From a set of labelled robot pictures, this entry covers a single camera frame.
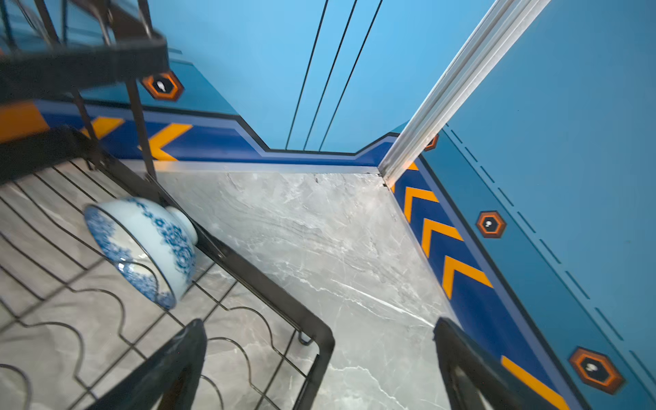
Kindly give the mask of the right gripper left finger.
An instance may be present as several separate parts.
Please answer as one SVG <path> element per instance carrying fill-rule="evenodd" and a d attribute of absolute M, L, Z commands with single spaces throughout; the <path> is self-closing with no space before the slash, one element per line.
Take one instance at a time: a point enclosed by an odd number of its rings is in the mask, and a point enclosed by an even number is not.
<path fill-rule="evenodd" d="M 207 344 L 203 321 L 193 319 L 90 408 L 192 408 Z"/>

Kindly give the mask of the blue floral white bowl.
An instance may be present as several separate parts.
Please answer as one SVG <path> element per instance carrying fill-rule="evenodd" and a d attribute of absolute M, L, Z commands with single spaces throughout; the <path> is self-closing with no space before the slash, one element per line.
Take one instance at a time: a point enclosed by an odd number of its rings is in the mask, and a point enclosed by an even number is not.
<path fill-rule="evenodd" d="M 107 260 L 139 293 L 174 309 L 196 273 L 198 232 L 179 209 L 136 196 L 89 203 L 90 234 Z"/>

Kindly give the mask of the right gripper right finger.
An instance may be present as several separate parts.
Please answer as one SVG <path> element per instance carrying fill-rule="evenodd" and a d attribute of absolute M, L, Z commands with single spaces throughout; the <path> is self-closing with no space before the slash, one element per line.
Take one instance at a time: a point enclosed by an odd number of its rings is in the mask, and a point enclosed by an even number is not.
<path fill-rule="evenodd" d="M 451 319 L 442 317 L 437 321 L 434 342 L 451 408 L 554 408 L 505 369 Z"/>

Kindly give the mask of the black wire dish rack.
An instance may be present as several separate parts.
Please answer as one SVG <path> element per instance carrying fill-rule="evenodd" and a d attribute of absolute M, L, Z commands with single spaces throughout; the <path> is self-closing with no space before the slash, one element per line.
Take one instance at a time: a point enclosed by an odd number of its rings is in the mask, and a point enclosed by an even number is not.
<path fill-rule="evenodd" d="M 244 376 L 309 409 L 331 328 L 157 179 L 139 90 L 173 97 L 167 40 L 139 1 L 63 1 L 99 25 L 68 41 L 43 1 L 1 4 L 1 406 L 190 409 Z"/>

